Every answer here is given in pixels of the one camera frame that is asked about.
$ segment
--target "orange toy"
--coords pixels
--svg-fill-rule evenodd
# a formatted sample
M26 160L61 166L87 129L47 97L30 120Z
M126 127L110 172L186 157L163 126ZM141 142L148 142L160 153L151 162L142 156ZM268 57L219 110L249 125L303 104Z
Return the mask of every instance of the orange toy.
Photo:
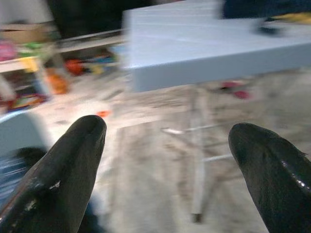
M66 68L73 75L77 76L77 75L83 74L83 67L81 65L81 61L78 59L72 59L72 60L66 61Z
M68 83L59 74L55 73L55 69L47 69L48 80L53 88L53 93L56 95L65 94L68 92Z
M98 115L99 117L107 117L108 115L110 115L111 111L101 111L98 112L96 115Z

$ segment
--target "cardboard box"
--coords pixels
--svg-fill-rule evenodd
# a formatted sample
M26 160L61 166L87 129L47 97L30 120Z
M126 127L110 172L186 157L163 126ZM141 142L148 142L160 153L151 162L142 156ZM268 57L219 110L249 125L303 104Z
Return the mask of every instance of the cardboard box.
M45 42L47 37L41 24L6 24L0 26L1 36L17 44Z

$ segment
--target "concrete floor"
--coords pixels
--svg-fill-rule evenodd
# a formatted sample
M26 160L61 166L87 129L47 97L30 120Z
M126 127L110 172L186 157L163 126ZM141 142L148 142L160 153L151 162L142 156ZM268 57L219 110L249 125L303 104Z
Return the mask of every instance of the concrete floor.
M286 112L308 119L309 108L304 106L308 106L308 99L311 99L305 98L304 90L309 90L310 73L301 75L299 82L287 90L295 97L282 98L277 105ZM93 192L97 203L95 211L101 224L112 233L267 232L233 160L215 162L208 168L204 220L200 225L191 222L194 151L160 132L161 127L187 126L185 113L191 87L134 94L126 83L126 78L119 72L101 78L75 77L70 93L55 96L50 102L31 110L41 117L50 145L77 118L98 111L112 111L105 118L108 125L106 145ZM260 96L256 94L257 89L251 91L253 100ZM254 108L252 100L238 100L232 95L223 95L217 101L210 97L206 100L207 121L232 116L242 118L249 108ZM289 108L289 102L301 113ZM221 104L226 108L217 108L215 114L215 105ZM294 121L293 114L283 111L282 115ZM286 121L279 122L281 128L290 128ZM228 130L209 132L206 139L213 140L210 135L218 135L226 140ZM296 139L298 148L301 146L304 152L308 152L309 143L303 143L308 137L305 133L299 135L293 139ZM227 145L213 151L215 154L229 152Z

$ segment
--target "dark background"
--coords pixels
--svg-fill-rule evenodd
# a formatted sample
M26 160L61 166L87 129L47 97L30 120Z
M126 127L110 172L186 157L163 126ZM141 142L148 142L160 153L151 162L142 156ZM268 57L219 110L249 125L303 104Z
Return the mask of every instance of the dark background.
M47 0L62 39L121 28L125 10L152 0Z

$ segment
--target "table top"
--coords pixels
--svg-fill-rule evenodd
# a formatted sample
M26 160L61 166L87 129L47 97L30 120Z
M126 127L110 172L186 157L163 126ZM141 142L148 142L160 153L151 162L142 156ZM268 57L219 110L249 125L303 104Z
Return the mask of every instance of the table top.
M125 12L126 68L134 91L221 81L311 65L311 26L287 23L280 36L260 19L221 19L214 0L186 0Z

